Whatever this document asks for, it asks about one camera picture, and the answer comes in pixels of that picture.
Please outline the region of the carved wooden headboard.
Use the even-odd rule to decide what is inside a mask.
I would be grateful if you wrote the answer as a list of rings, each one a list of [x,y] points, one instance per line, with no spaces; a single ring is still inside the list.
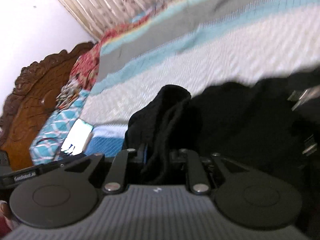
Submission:
[[[62,50],[22,68],[1,116],[1,150],[7,152],[13,170],[32,166],[31,143],[54,111],[73,65],[92,48],[92,42],[81,43],[71,52]]]

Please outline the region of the blue patterned bed sheet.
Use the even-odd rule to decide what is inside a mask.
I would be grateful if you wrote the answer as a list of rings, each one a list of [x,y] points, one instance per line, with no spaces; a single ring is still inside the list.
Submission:
[[[93,128],[84,154],[103,153],[105,157],[114,157],[121,150],[128,126],[125,124],[106,124]]]

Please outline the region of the red floral blanket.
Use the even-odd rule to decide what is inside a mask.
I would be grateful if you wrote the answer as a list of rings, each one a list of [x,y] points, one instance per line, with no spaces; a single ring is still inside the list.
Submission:
[[[59,96],[56,97],[55,108],[59,111],[67,109],[79,97],[81,90],[90,90],[93,87],[99,70],[100,51],[104,44],[135,31],[155,16],[146,15],[136,22],[119,24],[107,30],[93,49],[77,59],[71,70],[70,80],[63,86]]]

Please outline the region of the blue white patterned pillow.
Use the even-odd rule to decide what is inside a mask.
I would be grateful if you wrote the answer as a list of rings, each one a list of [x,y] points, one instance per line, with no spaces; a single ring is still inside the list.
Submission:
[[[46,164],[54,160],[57,149],[79,118],[88,95],[89,91],[83,89],[67,109],[53,111],[29,147],[34,165]]]

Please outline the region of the black pants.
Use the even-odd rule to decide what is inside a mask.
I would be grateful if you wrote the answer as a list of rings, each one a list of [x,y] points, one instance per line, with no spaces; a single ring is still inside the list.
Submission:
[[[191,96],[166,85],[131,116],[123,148],[144,148],[136,181],[178,178],[179,150],[211,158],[206,166],[218,209],[249,228],[293,222],[319,239],[319,69],[210,86]]]

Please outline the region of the striped zigzag bedspread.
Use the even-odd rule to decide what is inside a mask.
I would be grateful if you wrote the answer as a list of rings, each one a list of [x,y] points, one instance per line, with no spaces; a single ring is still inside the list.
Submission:
[[[126,123],[164,85],[197,95],[319,63],[319,0],[182,0],[106,42],[80,118]]]

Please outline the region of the smartphone with lit screen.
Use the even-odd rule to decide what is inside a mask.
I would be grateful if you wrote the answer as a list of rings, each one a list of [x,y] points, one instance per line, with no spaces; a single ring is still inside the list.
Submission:
[[[78,155],[82,152],[93,126],[77,119],[61,145],[60,151],[67,155]]]

